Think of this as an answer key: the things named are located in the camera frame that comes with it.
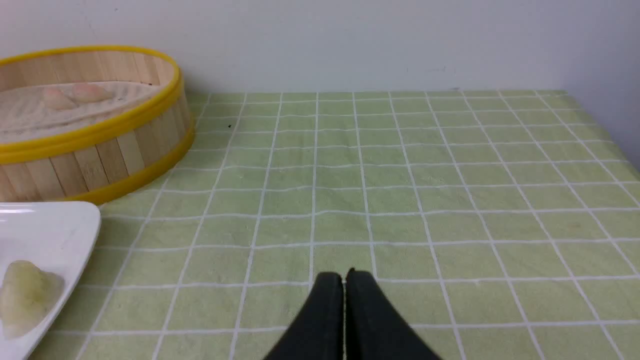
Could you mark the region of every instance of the yellow rim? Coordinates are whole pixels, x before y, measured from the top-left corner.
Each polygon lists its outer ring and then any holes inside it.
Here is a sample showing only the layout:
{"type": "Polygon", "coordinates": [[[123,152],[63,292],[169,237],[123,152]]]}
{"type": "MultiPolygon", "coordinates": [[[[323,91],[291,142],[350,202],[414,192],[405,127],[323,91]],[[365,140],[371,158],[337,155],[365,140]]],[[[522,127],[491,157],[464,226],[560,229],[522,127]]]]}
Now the yellow rim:
{"type": "Polygon", "coordinates": [[[176,62],[163,53],[142,47],[98,45],[51,49],[3,59],[0,60],[0,66],[43,56],[88,51],[128,51],[156,56],[171,64],[173,79],[147,102],[99,124],[47,138],[0,145],[0,164],[48,158],[105,142],[158,117],[172,106],[182,93],[182,74],[176,62]]]}
{"type": "Polygon", "coordinates": [[[187,135],[182,141],[167,155],[155,162],[153,165],[140,170],[139,172],[121,180],[117,183],[99,188],[80,195],[67,197],[62,199],[64,201],[88,201],[96,205],[103,204],[105,202],[117,199],[123,195],[131,193],[151,181],[157,179],[160,175],[171,169],[182,157],[189,151],[193,138],[195,137],[195,130],[193,125],[187,132],[187,135]]]}

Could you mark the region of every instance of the white wall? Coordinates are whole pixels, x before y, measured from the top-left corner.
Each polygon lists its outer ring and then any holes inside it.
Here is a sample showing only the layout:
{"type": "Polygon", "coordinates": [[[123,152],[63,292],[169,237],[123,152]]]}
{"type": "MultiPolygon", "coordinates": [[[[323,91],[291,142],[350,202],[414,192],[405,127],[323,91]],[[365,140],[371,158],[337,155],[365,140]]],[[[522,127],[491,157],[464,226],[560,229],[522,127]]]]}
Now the white wall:
{"type": "Polygon", "coordinates": [[[566,88],[632,153],[638,0],[0,0],[0,57],[172,55],[215,91],[566,88]]]}

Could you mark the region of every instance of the green checkered tablecloth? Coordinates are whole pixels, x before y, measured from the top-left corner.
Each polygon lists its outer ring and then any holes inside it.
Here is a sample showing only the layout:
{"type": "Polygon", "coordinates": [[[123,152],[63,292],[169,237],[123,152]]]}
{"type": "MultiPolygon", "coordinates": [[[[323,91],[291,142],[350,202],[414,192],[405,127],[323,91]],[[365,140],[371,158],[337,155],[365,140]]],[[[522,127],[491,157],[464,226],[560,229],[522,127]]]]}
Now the green checkered tablecloth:
{"type": "Polygon", "coordinates": [[[639,359],[640,176],[566,93],[189,100],[32,359],[260,359],[352,266],[444,359],[639,359]]]}

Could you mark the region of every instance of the white plate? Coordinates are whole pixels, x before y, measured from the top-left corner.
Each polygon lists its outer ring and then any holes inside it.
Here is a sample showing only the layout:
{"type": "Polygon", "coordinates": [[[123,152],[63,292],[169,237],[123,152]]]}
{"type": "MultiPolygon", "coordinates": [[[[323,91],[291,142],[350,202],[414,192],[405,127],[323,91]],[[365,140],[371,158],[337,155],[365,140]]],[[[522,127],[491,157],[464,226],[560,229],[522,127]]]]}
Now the white plate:
{"type": "Polygon", "coordinates": [[[62,296],[33,330],[6,340],[0,327],[2,359],[26,359],[38,345],[76,287],[99,229],[100,210],[88,202],[0,202],[0,281],[16,260],[65,280],[62,296]]]}

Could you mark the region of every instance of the translucent dumpling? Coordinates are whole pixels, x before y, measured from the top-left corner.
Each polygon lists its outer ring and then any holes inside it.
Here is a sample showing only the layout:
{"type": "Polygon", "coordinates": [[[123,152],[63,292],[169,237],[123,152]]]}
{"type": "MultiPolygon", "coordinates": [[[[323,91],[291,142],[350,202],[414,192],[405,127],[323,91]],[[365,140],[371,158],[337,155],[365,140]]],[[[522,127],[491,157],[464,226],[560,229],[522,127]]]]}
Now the translucent dumpling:
{"type": "Polygon", "coordinates": [[[36,327],[54,307],[64,280],[29,261],[14,261],[0,288],[0,320],[6,339],[18,338],[36,327]]]}
{"type": "Polygon", "coordinates": [[[108,92],[96,84],[74,84],[71,91],[74,94],[74,99],[79,102],[98,102],[108,100],[113,97],[111,92],[108,92]]]}
{"type": "Polygon", "coordinates": [[[42,101],[44,102],[44,106],[54,110],[68,110],[76,107],[76,104],[74,104],[62,90],[55,87],[44,88],[42,101]]]}

